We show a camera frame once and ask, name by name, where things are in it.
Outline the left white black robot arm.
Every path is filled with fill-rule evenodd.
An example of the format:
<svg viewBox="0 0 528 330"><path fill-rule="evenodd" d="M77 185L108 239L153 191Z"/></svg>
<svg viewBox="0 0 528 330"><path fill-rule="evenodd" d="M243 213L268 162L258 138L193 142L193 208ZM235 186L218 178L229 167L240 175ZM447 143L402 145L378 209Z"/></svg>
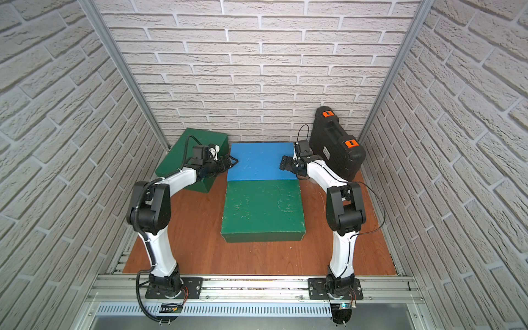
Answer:
<svg viewBox="0 0 528 330"><path fill-rule="evenodd" d="M144 243L150 268L148 294L175 298L183 290L180 268L171 251L167 228L171 220L171 197L209 177L217 177L238 163L231 155L190 158L180 169L133 186L127 222Z"/></svg>

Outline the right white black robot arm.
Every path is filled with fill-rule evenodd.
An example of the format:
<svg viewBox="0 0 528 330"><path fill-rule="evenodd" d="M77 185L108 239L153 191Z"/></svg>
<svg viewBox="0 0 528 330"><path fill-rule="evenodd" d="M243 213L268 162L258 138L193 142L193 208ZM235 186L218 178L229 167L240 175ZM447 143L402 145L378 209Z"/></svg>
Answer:
<svg viewBox="0 0 528 330"><path fill-rule="evenodd" d="M284 155L280 162L280 170L308 177L326 193L326 219L333 232L327 290L333 297L341 297L353 289L356 240L367 220L360 184L346 181L316 156Z"/></svg>

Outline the green shoebox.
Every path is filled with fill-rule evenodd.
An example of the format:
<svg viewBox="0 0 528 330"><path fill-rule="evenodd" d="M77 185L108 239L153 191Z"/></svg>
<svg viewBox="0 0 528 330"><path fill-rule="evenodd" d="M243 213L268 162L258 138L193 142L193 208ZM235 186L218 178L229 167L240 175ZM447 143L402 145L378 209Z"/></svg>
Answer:
<svg viewBox="0 0 528 330"><path fill-rule="evenodd" d="M229 181L221 235L228 243L300 241L306 233L297 180Z"/></svg>
<svg viewBox="0 0 528 330"><path fill-rule="evenodd" d="M219 155L227 155L230 152L228 135L225 133L207 131L202 129L187 128L184 133L180 136L179 140L174 144L172 149L169 151L167 156L161 161L158 168L155 170L155 174L158 177L166 177L172 172L179 169L182 160L184 159L184 147L186 146L186 139L188 136L194 136L202 144L216 144L220 147ZM188 145L187 158L192 156L192 148L197 145L196 141L192 138ZM193 185L186 187L186 190L195 191L200 193L209 193L215 178L210 177L198 181Z"/></svg>

